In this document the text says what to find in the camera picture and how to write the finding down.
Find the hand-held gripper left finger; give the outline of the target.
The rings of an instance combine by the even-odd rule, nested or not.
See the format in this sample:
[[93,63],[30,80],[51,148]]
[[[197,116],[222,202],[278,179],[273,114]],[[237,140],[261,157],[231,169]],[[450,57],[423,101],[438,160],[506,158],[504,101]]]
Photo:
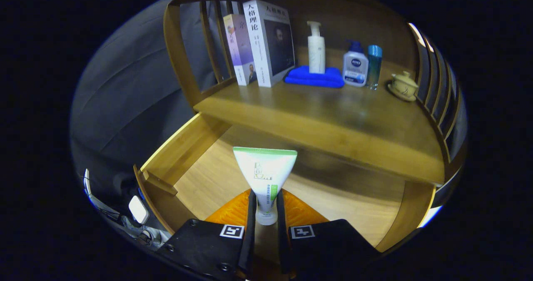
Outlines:
[[248,189],[206,220],[187,220],[156,256],[195,281],[244,281],[252,271],[256,210]]

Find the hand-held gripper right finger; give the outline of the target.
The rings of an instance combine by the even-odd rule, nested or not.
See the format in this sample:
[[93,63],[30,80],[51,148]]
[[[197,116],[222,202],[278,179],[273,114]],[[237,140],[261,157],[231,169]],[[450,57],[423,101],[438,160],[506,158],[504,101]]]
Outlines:
[[284,274],[354,274],[381,256],[347,220],[329,220],[285,189],[276,207]]

